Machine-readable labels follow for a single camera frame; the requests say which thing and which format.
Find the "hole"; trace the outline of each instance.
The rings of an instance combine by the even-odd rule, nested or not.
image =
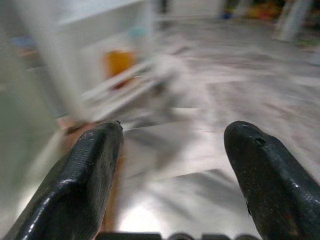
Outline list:
[[[254,140],[255,144],[258,145],[258,147],[264,147],[266,145],[266,141],[263,140],[262,138],[257,138],[256,140]]]

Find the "white shelving unit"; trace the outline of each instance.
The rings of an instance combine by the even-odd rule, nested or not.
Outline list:
[[[102,120],[156,84],[149,0],[16,0],[16,5],[76,120]],[[133,34],[137,29],[139,36]],[[139,61],[106,79],[103,56],[117,50]],[[130,78],[134,81],[114,90]]]

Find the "white pillar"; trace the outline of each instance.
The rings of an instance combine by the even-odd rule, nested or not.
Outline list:
[[[235,9],[234,16],[236,18],[244,17],[248,13],[252,3],[253,0],[240,0]]]
[[[320,66],[320,45],[314,51],[314,54],[311,57],[310,63]]]
[[[279,32],[275,37],[278,40],[290,42],[299,33],[303,26],[313,0],[287,0],[283,14],[278,20],[277,29]]]

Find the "yellow object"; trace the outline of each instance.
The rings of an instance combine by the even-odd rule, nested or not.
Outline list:
[[[131,68],[135,64],[135,57],[132,52],[129,51],[110,51],[103,56],[104,74],[106,78],[114,77],[127,69]],[[132,78],[124,80],[114,87],[114,89],[120,89],[126,85]]]
[[[247,16],[253,19],[274,19],[281,14],[281,10],[281,7],[276,2],[268,1],[251,7]]]

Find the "white shelf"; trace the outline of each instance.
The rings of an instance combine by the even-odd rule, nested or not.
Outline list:
[[[129,87],[130,93],[126,95],[121,95],[118,101],[106,101],[100,103],[100,107],[97,107],[95,109],[95,112],[93,113],[91,120],[93,122],[96,122],[104,119],[108,115],[114,113],[118,109],[130,103],[135,98],[139,97],[140,95],[144,94],[145,92],[153,88],[156,84],[158,84],[158,82],[154,79],[150,79],[149,81],[145,82],[142,80],[141,82],[138,82],[136,85]]]
[[[143,1],[147,0],[87,0],[85,4],[78,6],[78,9],[75,9],[75,7],[71,7],[71,9],[67,8],[67,11],[69,12],[62,15],[58,21],[58,25],[65,26],[73,24],[87,18],[98,16],[105,12],[113,11]]]
[[[141,62],[134,67],[124,71],[121,74],[118,74],[117,76],[114,76],[112,78],[109,78],[105,80],[104,82],[100,83],[98,86],[96,86],[93,89],[90,89],[82,94],[82,97],[85,101],[90,101],[94,99],[99,99],[101,95],[104,95],[104,93],[110,89],[111,87],[121,83],[122,81],[134,76],[136,73],[150,67],[152,63],[154,62],[153,59],[146,60],[144,62]]]

